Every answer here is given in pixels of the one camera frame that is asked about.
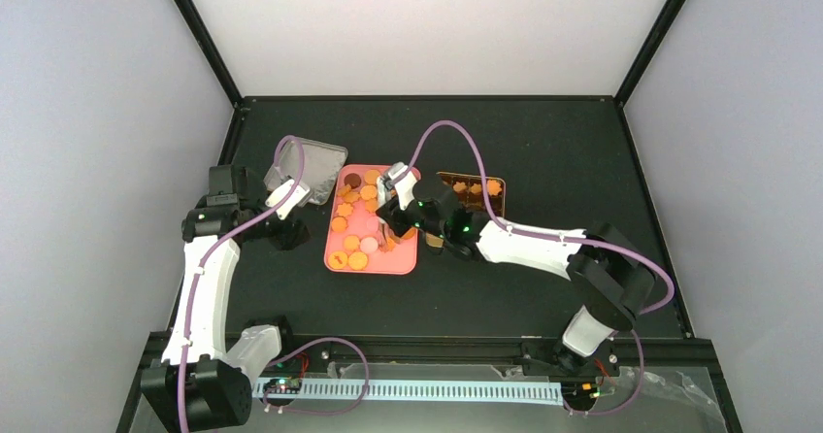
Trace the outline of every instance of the tray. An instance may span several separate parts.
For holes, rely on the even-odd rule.
[[[323,253],[323,263],[329,270],[336,273],[405,275],[411,272],[417,264],[416,229],[411,229],[406,238],[392,238],[391,241],[393,241],[395,245],[393,249],[388,250],[388,246],[386,245],[387,241],[383,239],[383,233],[380,232],[383,226],[381,226],[378,217],[374,213],[367,211],[366,201],[362,197],[359,197],[359,194],[363,191],[364,186],[372,185],[371,183],[366,182],[366,173],[374,170],[382,173],[388,168],[389,166],[385,165],[350,164],[345,166],[340,171],[337,183],[335,184],[335,195],[331,215],[332,219],[329,221],[329,233],[326,239],[326,249]],[[415,177],[420,179],[420,174],[417,170],[413,170],[412,173]],[[346,191],[345,178],[346,176],[352,174],[359,177],[360,185],[352,188],[346,193],[355,192],[359,198],[354,201],[347,202],[345,197],[340,195],[340,193],[344,193]],[[343,204],[349,204],[351,206],[351,213],[347,216],[341,215],[341,213],[347,213],[345,211],[346,207],[344,207],[343,210],[339,210]],[[346,229],[342,232],[336,232],[333,229],[333,224],[337,217],[344,217],[346,220]],[[384,234],[385,236],[391,236],[387,227],[385,228]],[[360,242],[360,246],[357,248],[349,248],[347,250],[345,240],[349,236],[357,237],[357,240]],[[371,239],[367,238],[377,240],[381,247],[373,251],[365,248],[365,244],[371,241]],[[333,254],[337,252],[344,253],[346,257],[343,258],[339,254],[333,256]],[[366,254],[368,264],[365,268],[353,269],[348,263],[349,259],[356,253]]]

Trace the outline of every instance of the black tabletop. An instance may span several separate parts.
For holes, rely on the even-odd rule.
[[[629,142],[610,99],[247,99],[234,163],[264,174],[286,134],[348,148],[347,163],[409,162],[422,132],[440,119],[474,136],[490,176],[507,183],[506,217],[559,229],[614,224],[663,263]],[[468,145],[435,132],[416,167],[476,174]],[[292,251],[243,245],[226,331],[286,315],[297,333],[380,336],[559,336],[580,307],[569,283],[508,264],[467,263],[424,247],[405,276],[332,273],[323,264],[331,202],[297,211],[313,238]],[[658,283],[652,299],[665,286]],[[643,338],[681,338],[669,305],[642,316]]]

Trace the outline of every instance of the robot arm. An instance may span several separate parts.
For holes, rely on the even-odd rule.
[[[437,176],[418,181],[406,176],[403,163],[379,180],[378,216],[398,236],[411,227],[444,240],[444,247],[464,259],[516,263],[569,280],[583,300],[555,348],[553,362],[570,373],[585,365],[598,346],[616,331],[632,329],[651,288],[654,275],[617,253],[569,242],[554,242],[511,233],[513,228],[561,237],[590,238],[624,248],[634,247],[607,224],[588,230],[560,231],[516,224],[486,212],[467,211],[450,186]],[[396,197],[387,193],[391,188]]]
[[[251,386],[266,364],[281,351],[287,332],[283,321],[259,324],[243,331],[240,341],[226,352],[225,321],[228,293],[241,241],[262,237],[282,250],[290,250],[308,238],[302,221],[289,217],[305,204],[309,189],[296,187],[275,215],[255,224],[242,235],[223,242],[201,270],[200,260],[219,238],[252,219],[263,208],[247,199],[246,172],[234,166],[213,167],[209,195],[190,211],[182,224],[185,272],[181,296],[189,295],[195,274],[202,275],[193,302],[181,299],[169,345],[160,360],[144,370],[141,390],[169,431],[176,431],[178,407],[176,383],[180,370],[186,383],[186,417],[192,431],[246,423],[250,413]],[[278,187],[266,200],[271,207],[288,193],[294,180]],[[186,314],[191,313],[190,335],[183,337]],[[182,347],[188,355],[181,365]]]

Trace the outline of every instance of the black frame edge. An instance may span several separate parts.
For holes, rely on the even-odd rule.
[[[217,164],[231,164],[234,159],[234,154],[237,152],[237,146],[240,143],[240,134],[243,131],[243,123],[246,120],[246,113],[251,110],[243,102],[236,105],[232,113],[231,121],[229,122],[228,131],[226,131],[226,138],[223,141],[223,148],[220,150],[220,158]]]
[[[116,433],[129,433],[129,431],[131,431],[131,425],[134,423],[134,416],[137,413],[137,406],[140,403],[140,377],[142,374],[143,369],[138,367],[137,372],[134,374],[134,380],[129,387],[128,395],[126,395],[123,412],[120,414],[120,420],[117,422]]]
[[[685,300],[683,300],[683,294],[680,292],[680,284],[675,276],[675,267],[672,264],[672,257],[669,254],[669,248],[666,246],[666,240],[663,237],[663,229],[660,227],[660,217],[657,216],[657,211],[654,209],[654,203],[651,200],[651,192],[648,190],[648,183],[645,180],[645,174],[642,170],[641,160],[638,156],[638,148],[635,145],[635,139],[632,137],[632,130],[629,127],[629,120],[626,118],[626,113],[623,111],[623,105],[617,100],[614,100],[614,105],[617,110],[617,116],[620,118],[620,125],[623,129],[623,135],[626,137],[626,143],[629,145],[632,162],[635,164],[635,170],[641,178],[642,194],[645,199],[646,207],[648,208],[648,215],[651,217],[651,222],[654,225],[656,242],[660,244],[660,252],[663,255],[663,267],[669,272],[669,276],[672,277],[672,281],[675,283],[674,304],[680,318],[680,323],[686,333],[683,336],[690,338],[694,335],[694,328],[692,326],[691,318],[689,318],[688,311],[686,310],[686,303]]]
[[[197,8],[194,7],[194,2],[192,0],[175,0],[175,4],[178,5],[185,23],[188,24],[191,34],[194,35],[194,39],[197,41],[197,45],[203,55],[206,56],[209,65],[212,66],[212,71],[214,71],[214,75],[223,87],[223,91],[226,92],[229,101],[233,106],[239,105],[243,100],[243,96],[241,96],[240,90],[235,85],[231,74],[229,74],[223,58],[220,57],[220,52],[217,51],[212,35],[206,29],[206,23],[200,18]]]
[[[607,101],[611,95],[257,95],[247,96],[251,103],[267,101]]]
[[[643,41],[641,50],[638,52],[637,57],[635,57],[632,67],[629,68],[626,78],[623,79],[620,89],[618,89],[614,95],[614,99],[619,105],[623,106],[629,101],[629,97],[632,96],[632,92],[635,91],[635,87],[637,87],[641,81],[643,73],[654,57],[654,53],[660,48],[660,44],[663,43],[666,33],[672,27],[672,24],[675,23],[677,13],[680,12],[680,8],[683,7],[685,2],[686,0],[666,0],[663,9],[660,11],[657,19],[654,20],[651,30],[649,30],[648,35],[645,37],[645,41]]]

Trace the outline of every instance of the small pink disc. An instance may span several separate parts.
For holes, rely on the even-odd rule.
[[[378,240],[374,237],[364,237],[360,241],[360,249],[364,253],[374,253],[378,251]]]
[[[371,216],[368,219],[366,219],[366,229],[368,229],[369,232],[378,232],[379,228],[380,219],[377,216]]]

